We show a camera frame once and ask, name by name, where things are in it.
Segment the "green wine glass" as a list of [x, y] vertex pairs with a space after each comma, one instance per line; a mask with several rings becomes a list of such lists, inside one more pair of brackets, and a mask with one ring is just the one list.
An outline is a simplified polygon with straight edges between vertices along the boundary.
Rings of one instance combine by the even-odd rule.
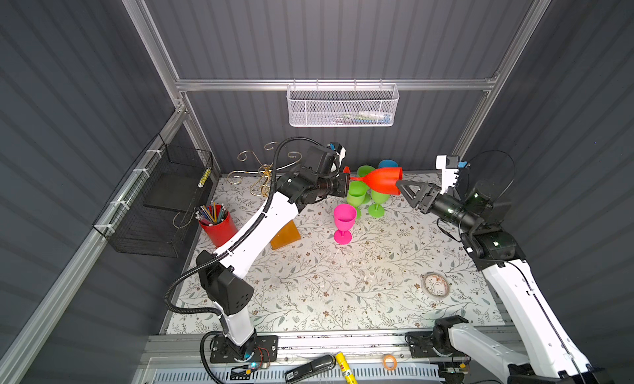
[[353, 206], [357, 212], [357, 219], [362, 216], [361, 205], [368, 195], [368, 186], [362, 181], [351, 181], [348, 189], [347, 203]]
[[362, 165], [358, 168], [357, 176], [362, 179], [375, 170], [376, 169], [371, 165]]
[[375, 218], [381, 218], [385, 215], [385, 209], [383, 204], [386, 203], [390, 199], [389, 194], [381, 193], [372, 190], [371, 191], [371, 200], [373, 204], [368, 207], [368, 214]]

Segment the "pink wine glass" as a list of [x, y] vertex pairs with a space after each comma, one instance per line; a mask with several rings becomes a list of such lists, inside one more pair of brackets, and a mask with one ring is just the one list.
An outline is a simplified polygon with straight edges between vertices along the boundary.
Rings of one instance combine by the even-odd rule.
[[340, 204], [335, 207], [334, 220], [337, 228], [334, 233], [334, 240], [340, 245], [347, 245], [352, 241], [353, 234], [351, 232], [356, 223], [357, 210], [349, 204]]

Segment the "red wine glass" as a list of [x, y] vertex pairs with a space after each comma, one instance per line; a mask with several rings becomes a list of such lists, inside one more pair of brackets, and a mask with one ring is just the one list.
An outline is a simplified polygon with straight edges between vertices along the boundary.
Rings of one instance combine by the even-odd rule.
[[396, 186], [396, 182], [403, 179], [403, 169], [401, 168], [376, 169], [362, 179], [351, 176], [349, 167], [346, 167], [343, 172], [350, 174], [350, 182], [362, 181], [371, 191], [374, 190], [395, 196], [401, 195], [401, 192]]

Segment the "blue wine glass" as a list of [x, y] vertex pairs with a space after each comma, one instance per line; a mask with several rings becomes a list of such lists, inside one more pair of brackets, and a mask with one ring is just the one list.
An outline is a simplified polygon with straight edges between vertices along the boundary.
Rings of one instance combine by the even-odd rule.
[[396, 163], [396, 161], [392, 160], [392, 159], [383, 159], [379, 164], [378, 164], [378, 168], [379, 169], [384, 169], [384, 168], [398, 168], [399, 164]]

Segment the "wooden base wire glass rack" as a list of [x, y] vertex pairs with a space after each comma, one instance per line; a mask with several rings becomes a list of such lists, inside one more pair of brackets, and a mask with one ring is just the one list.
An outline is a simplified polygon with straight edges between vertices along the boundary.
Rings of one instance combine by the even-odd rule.
[[[236, 169], [231, 171], [227, 175], [227, 181], [229, 184], [238, 185], [243, 181], [243, 177], [246, 175], [255, 175], [257, 176], [257, 180], [250, 186], [249, 192], [254, 197], [267, 198], [270, 192], [270, 181], [272, 179], [272, 164], [264, 164], [264, 162], [259, 159], [257, 154], [254, 151], [246, 150], [242, 151], [237, 155], [237, 160], [240, 162], [245, 162], [249, 159], [249, 155], [253, 156], [256, 163], [259, 167], [254, 171], [240, 170]], [[282, 230], [280, 230], [277, 235], [275, 235], [271, 242], [272, 250], [279, 250], [285, 246], [293, 244], [297, 241], [301, 240], [301, 235], [299, 230], [297, 229], [297, 225], [294, 220], [288, 222]]]

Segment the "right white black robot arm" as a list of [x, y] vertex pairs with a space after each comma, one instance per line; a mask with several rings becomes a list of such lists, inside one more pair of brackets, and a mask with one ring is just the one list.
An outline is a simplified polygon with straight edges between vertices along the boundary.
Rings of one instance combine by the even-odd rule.
[[505, 383], [613, 382], [558, 321], [523, 250], [501, 225], [510, 203], [496, 203], [490, 184], [479, 182], [462, 201], [435, 184], [399, 180], [396, 186], [413, 209], [457, 227], [465, 251], [503, 302], [526, 350], [515, 352], [452, 316], [436, 323], [434, 344], [440, 351], [466, 354]]

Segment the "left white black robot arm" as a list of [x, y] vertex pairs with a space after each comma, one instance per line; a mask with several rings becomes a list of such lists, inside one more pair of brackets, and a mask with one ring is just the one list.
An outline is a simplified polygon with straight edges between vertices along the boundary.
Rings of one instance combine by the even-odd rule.
[[350, 175], [342, 170], [345, 154], [339, 143], [312, 145], [297, 169], [278, 174], [273, 167], [264, 205], [215, 253], [200, 253], [196, 259], [207, 264], [198, 279], [217, 309], [224, 336], [234, 346], [243, 347], [255, 336], [247, 309], [254, 289], [244, 278], [272, 238], [307, 206], [347, 195]]

